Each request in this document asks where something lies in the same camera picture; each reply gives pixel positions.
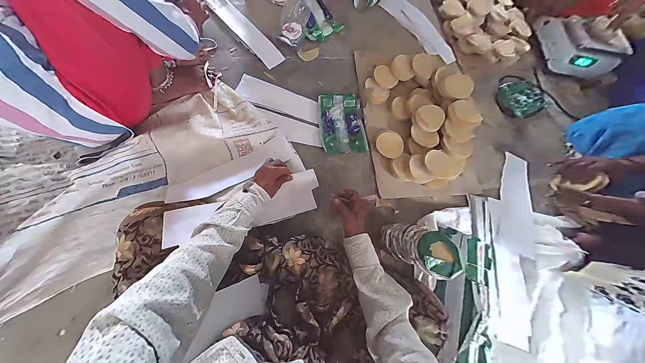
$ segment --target blue and white striped fabric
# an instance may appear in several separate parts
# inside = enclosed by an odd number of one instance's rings
[[[165,0],[79,0],[162,56],[194,59],[199,30],[190,16]]]
[[[163,0],[79,0],[162,56],[193,59],[193,20]],[[0,0],[0,125],[97,147],[132,131],[74,98],[33,35]]]

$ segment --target green display screen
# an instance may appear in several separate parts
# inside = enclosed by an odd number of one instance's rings
[[[569,60],[569,64],[582,68],[589,68],[596,63],[598,63],[598,58],[588,56],[573,56]]]

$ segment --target floor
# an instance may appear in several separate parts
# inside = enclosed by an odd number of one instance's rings
[[[281,8],[270,0],[233,1],[265,34],[271,34],[279,26]],[[207,36],[217,40],[219,48],[212,63],[223,72],[223,81],[237,86],[242,74],[249,73],[279,86],[315,99],[327,92],[357,92],[353,51],[358,49],[385,52],[393,56],[414,53],[421,49],[416,39],[394,18],[381,8],[355,11],[348,0],[329,0],[336,18],[346,29],[320,46],[320,56],[308,63],[301,61],[295,52],[282,48],[287,60],[267,71],[264,65],[240,43],[218,20],[211,19],[204,25]],[[556,109],[523,121],[505,118],[493,102],[492,94],[497,80],[505,74],[532,77],[532,70],[539,62],[535,57],[523,59],[509,70],[501,67],[467,69],[477,82],[475,97],[483,104],[486,121],[479,129],[482,140],[488,140],[490,157],[477,158],[478,167],[485,170],[487,180],[493,181],[484,192],[495,196],[499,188],[499,173],[503,152],[511,151],[530,163],[530,181],[533,202],[537,211],[550,211],[546,182],[552,170],[547,164],[562,159],[564,152],[562,131],[571,120]],[[567,79],[545,77],[545,87],[571,95]],[[585,116],[602,108],[588,94],[579,96],[586,102],[579,104],[579,97],[569,96],[563,103]],[[320,187],[314,191],[319,208],[298,215],[276,225],[265,227],[258,233],[289,237],[302,233],[317,233],[341,240],[340,220],[331,210],[331,195],[343,188],[356,189],[363,194],[375,194],[372,160],[368,154],[345,154],[331,156],[322,149],[296,144],[307,169],[314,168]],[[421,216],[443,207],[465,205],[465,197],[455,196],[445,200],[394,200],[393,214],[383,210],[370,217],[370,232],[376,234],[384,222],[414,222]],[[19,315],[0,326],[0,357],[7,362],[64,362],[75,346],[85,325],[101,308],[112,301],[110,275],[103,274],[70,288],[49,301]]]

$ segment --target bangle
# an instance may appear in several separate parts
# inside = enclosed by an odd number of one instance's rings
[[[159,91],[160,93],[166,93],[166,89],[168,87],[172,86],[172,80],[175,76],[173,75],[172,71],[170,68],[166,67],[166,79],[164,79],[163,82],[161,82],[160,85],[153,87],[152,92],[157,92]]]

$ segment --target weighing scale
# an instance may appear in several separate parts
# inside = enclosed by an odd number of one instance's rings
[[[589,79],[606,74],[633,49],[622,30],[609,42],[596,41],[586,31],[593,19],[542,17],[533,24],[548,68],[556,73]]]

